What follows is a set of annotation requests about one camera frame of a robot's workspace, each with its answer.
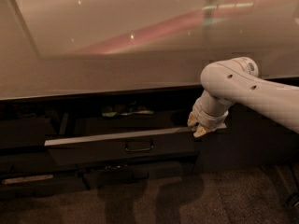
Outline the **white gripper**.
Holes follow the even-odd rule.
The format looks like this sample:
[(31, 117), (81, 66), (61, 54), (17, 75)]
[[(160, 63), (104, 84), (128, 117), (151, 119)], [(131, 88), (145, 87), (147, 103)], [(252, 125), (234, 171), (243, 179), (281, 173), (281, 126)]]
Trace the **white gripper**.
[(199, 138), (219, 128), (225, 128), (224, 122), (228, 114), (229, 112), (225, 111), (220, 116), (212, 116), (199, 103), (195, 103), (192, 107), (192, 112), (188, 116), (187, 126), (193, 127), (193, 136)]

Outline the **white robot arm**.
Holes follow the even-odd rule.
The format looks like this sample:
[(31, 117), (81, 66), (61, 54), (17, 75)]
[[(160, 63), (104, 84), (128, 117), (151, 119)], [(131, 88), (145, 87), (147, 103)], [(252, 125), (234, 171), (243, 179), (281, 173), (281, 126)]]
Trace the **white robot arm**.
[(259, 78), (257, 64), (248, 57), (207, 65), (200, 75), (204, 88), (195, 101), (187, 125), (199, 138), (224, 126), (228, 109), (242, 104), (299, 133), (299, 88)]

